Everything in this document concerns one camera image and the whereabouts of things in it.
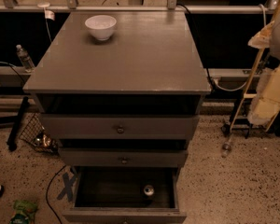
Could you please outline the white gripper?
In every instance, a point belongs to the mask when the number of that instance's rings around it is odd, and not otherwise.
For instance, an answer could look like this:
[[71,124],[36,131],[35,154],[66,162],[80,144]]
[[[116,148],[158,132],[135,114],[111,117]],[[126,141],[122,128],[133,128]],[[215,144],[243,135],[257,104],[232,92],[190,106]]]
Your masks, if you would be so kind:
[[[266,49],[270,46],[274,22],[265,25],[250,38],[248,46]],[[252,99],[247,119],[254,125],[267,124],[280,111],[280,64],[275,69],[265,68]]]

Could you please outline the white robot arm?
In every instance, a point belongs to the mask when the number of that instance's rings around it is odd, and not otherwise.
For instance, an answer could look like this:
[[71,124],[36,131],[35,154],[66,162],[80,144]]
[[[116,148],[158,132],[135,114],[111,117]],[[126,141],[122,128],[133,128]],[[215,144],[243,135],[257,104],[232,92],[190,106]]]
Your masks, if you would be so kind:
[[[249,41],[256,49],[268,48],[270,55],[280,61],[280,13]],[[247,119],[254,125],[266,125],[280,111],[280,64],[265,68],[259,78],[257,94],[252,99]]]

